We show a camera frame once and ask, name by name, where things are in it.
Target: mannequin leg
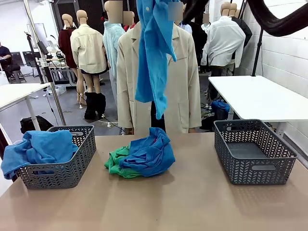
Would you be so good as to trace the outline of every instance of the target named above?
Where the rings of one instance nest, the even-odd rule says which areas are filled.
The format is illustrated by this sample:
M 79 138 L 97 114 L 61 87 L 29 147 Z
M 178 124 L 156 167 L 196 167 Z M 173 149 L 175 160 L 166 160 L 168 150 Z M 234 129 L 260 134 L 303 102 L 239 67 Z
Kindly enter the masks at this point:
M 84 100 L 84 87 L 83 87 L 83 75 L 81 73 L 80 69 L 77 68 L 72 68 L 75 76 L 77 77 L 77 85 L 76 85 L 76 90 L 77 90 L 77 102 L 81 102 L 82 104 L 86 104 L 86 101 Z
M 96 93 L 101 93 L 100 76 L 93 76 L 94 88 Z
M 87 87 L 88 87 L 88 92 L 92 93 L 93 92 L 93 81 L 92 81 L 92 76 L 89 74 L 82 74 L 83 77 L 85 78 Z

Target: white brick wall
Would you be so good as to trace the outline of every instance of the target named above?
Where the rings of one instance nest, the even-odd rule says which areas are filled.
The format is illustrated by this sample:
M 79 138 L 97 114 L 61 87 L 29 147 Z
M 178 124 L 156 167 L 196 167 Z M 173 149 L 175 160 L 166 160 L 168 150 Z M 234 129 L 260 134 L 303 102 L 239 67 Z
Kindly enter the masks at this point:
M 225 0 L 212 1 L 215 1 L 214 19 L 217 20 L 220 16 L 218 14 L 220 6 Z M 238 1 L 233 2 L 240 8 Z M 306 0 L 264 0 L 264 2 L 278 18 L 289 15 L 307 3 Z M 244 49 L 242 62 L 237 71 L 240 75 L 251 75 L 260 25 L 252 15 L 249 5 L 245 9 L 244 20 L 253 36 Z M 284 37 L 273 37 L 264 31 L 256 73 L 308 98 L 308 27 Z M 288 110 L 288 105 L 281 110 Z M 289 123 L 285 133 L 308 154 L 308 122 Z

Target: tabletop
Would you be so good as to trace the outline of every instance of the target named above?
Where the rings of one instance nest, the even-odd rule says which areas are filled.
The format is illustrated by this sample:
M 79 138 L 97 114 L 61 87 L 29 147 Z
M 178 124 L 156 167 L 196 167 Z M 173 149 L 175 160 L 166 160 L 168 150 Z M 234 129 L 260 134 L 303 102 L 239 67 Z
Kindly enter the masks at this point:
M 0 230 L 289 231 L 308 226 L 308 173 L 296 161 L 286 185 L 229 183 L 213 133 L 170 136 L 176 162 L 151 178 L 124 179 L 103 166 L 136 136 L 96 137 L 79 184 L 27 190 L 18 179 L 0 197 Z
M 241 119 L 308 120 L 308 99 L 267 78 L 223 76 L 209 80 Z
M 49 83 L 5 84 L 0 86 L 0 109 L 40 89 L 48 87 Z

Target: gray plastic basket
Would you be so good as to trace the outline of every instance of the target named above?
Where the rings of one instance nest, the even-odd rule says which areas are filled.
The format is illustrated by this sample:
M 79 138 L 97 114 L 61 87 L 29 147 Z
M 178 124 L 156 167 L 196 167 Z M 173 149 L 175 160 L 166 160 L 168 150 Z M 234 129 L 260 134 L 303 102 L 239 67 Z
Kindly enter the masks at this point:
M 297 152 L 260 120 L 215 121 L 215 149 L 232 184 L 285 184 Z
M 17 171 L 28 189 L 67 189 L 78 185 L 95 151 L 94 126 L 52 127 L 48 131 L 69 130 L 79 149 L 66 163 L 37 164 Z

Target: blue garment in basket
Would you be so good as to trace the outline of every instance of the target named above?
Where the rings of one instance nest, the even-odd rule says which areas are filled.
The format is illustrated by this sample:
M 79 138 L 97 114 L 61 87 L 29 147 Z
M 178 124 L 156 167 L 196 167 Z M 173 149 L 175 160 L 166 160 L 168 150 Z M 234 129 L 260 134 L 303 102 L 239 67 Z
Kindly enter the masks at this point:
M 166 171 L 174 162 L 167 134 L 160 128 L 150 128 L 148 137 L 130 143 L 129 156 L 121 159 L 119 166 L 150 177 Z
M 167 98 L 164 94 L 167 84 L 167 53 L 175 62 L 177 60 L 172 47 L 174 21 L 168 20 L 168 3 L 177 1 L 137 1 L 141 36 L 135 99 L 143 103 L 154 101 L 156 119 L 161 119 L 167 108 Z
M 26 165 L 68 162 L 78 150 L 72 139 L 68 130 L 27 131 L 21 143 L 4 150 L 1 169 L 5 179 L 12 179 L 15 171 Z

